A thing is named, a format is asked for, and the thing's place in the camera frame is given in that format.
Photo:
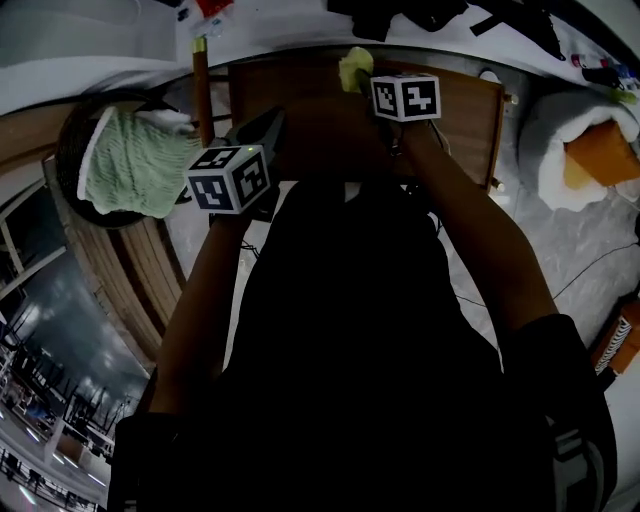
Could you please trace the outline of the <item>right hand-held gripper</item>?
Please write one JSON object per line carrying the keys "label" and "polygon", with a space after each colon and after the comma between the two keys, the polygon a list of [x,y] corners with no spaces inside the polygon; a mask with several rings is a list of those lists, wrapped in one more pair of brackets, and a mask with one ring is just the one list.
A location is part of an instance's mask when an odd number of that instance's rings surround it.
{"label": "right hand-held gripper", "polygon": [[441,117],[439,79],[431,75],[373,76],[364,69],[354,74],[357,90],[369,96],[372,115],[390,154],[399,154],[405,124]]}

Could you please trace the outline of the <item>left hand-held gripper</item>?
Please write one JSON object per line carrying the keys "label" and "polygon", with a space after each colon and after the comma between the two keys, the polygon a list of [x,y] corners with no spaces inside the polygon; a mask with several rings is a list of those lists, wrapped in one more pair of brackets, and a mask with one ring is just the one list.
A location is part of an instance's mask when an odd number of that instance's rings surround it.
{"label": "left hand-held gripper", "polygon": [[232,128],[226,139],[241,146],[202,150],[186,170],[196,205],[213,214],[241,214],[270,188],[270,165],[282,145],[286,112],[273,107]]}

